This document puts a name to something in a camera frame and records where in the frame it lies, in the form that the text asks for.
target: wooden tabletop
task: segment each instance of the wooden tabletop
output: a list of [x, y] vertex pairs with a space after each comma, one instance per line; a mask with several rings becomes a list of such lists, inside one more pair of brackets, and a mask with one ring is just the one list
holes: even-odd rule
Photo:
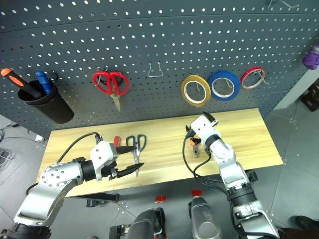
[[[237, 161], [245, 169], [283, 164], [258, 109], [214, 113], [212, 115], [219, 121], [215, 128], [221, 132], [222, 139], [234, 148]], [[140, 154], [140, 162], [145, 164], [140, 168], [138, 177], [132, 173], [112, 181], [109, 181], [108, 178], [103, 178], [100, 182], [91, 180], [73, 188], [67, 196], [191, 178], [193, 175], [186, 168], [181, 151], [186, 133], [185, 125], [189, 125], [196, 117], [186, 116], [54, 130], [51, 132], [38, 177], [44, 168], [57, 161], [75, 139], [96, 131], [102, 134], [103, 140], [109, 142], [113, 142], [114, 136], [120, 136], [122, 138], [121, 145], [125, 145], [127, 136], [145, 134], [147, 145]], [[94, 136], [89, 136], [78, 142], [62, 162], [69, 162], [81, 156], [89, 160], [90, 150], [94, 146]], [[199, 157], [195, 158], [189, 141], [185, 146], [185, 155], [191, 168], [208, 158], [202, 145], [199, 146]], [[133, 162], [131, 153], [122, 154], [117, 159], [118, 169], [123, 170], [132, 165]], [[219, 173], [218, 165], [212, 159], [197, 173], [201, 175]]]

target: gray floor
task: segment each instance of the gray floor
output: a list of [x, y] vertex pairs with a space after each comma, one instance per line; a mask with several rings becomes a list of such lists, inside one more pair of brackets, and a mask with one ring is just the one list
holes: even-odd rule
[[[305, 215], [319, 218], [319, 111], [311, 113], [302, 103], [273, 111], [266, 125], [284, 161], [283, 166], [257, 169], [259, 180], [253, 187], [273, 222], [292, 227], [289, 218]], [[0, 128], [10, 120], [0, 118]], [[5, 129], [5, 137], [34, 134], [20, 126]], [[16, 154], [14, 160], [0, 168], [0, 229], [7, 228], [24, 199], [25, 189], [34, 182], [45, 145], [25, 138], [5, 139], [0, 148]], [[109, 238], [109, 227], [129, 224], [142, 211], [163, 207], [169, 239], [191, 239], [187, 204], [192, 189], [201, 189], [221, 223], [224, 238], [236, 239], [231, 227], [225, 196], [205, 188], [193, 179], [161, 183], [119, 191], [121, 200], [95, 208], [86, 208], [85, 200], [66, 199], [51, 227], [52, 239], [85, 239], [95, 235]], [[154, 203], [156, 195], [165, 195], [167, 202]]]

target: black cup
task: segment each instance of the black cup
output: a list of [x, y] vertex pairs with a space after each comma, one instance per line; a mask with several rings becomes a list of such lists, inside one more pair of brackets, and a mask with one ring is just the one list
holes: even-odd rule
[[73, 119], [74, 112], [61, 97], [55, 85], [53, 85], [50, 94], [46, 95], [38, 81], [31, 81], [29, 83], [38, 91], [42, 92], [42, 97], [35, 99], [31, 94], [20, 89], [18, 91], [18, 97], [27, 105], [35, 107], [55, 123], [67, 123]]

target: scissors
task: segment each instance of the scissors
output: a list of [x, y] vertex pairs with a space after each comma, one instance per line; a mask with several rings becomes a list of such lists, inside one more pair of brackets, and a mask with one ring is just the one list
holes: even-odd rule
[[[123, 91], [121, 91], [119, 85], [123, 81], [125, 82], [126, 87]], [[99, 88], [99, 90], [111, 96], [116, 108], [118, 109], [118, 111], [121, 111], [119, 98], [120, 96], [124, 95], [129, 89], [130, 84], [128, 78], [122, 73], [116, 71], [97, 71], [93, 75], [93, 82], [94, 85]]]
[[[144, 138], [144, 144], [142, 147], [141, 147], [141, 138]], [[133, 151], [131, 151], [131, 153], [133, 154], [133, 157], [134, 157], [134, 164], [139, 163], [140, 162], [140, 153], [142, 152], [142, 150], [146, 146], [146, 135], [139, 134], [137, 137], [137, 140], [136, 140], [134, 135], [128, 136], [126, 138], [126, 146], [135, 146], [137, 148], [137, 149], [134, 149]], [[136, 176], [138, 176], [139, 170], [137, 169], [135, 171], [135, 173], [136, 173]]]

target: perforated metal wall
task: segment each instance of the perforated metal wall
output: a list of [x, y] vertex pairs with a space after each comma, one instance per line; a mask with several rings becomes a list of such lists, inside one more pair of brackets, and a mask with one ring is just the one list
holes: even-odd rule
[[[319, 2], [265, 0], [1, 1], [0, 66], [28, 80], [35, 71], [55, 70], [61, 95], [75, 112], [58, 125], [17, 98], [2, 79], [0, 113], [48, 136], [52, 129], [148, 120], [258, 107], [266, 116], [306, 71], [301, 59], [318, 40]], [[149, 62], [164, 76], [148, 77]], [[96, 89], [96, 66], [109, 65], [131, 83], [118, 112]], [[214, 98], [203, 107], [186, 103], [180, 85], [189, 74], [208, 77], [228, 70], [240, 77], [262, 66], [269, 85], [240, 90], [228, 102]], [[196, 87], [193, 95], [202, 94]]]

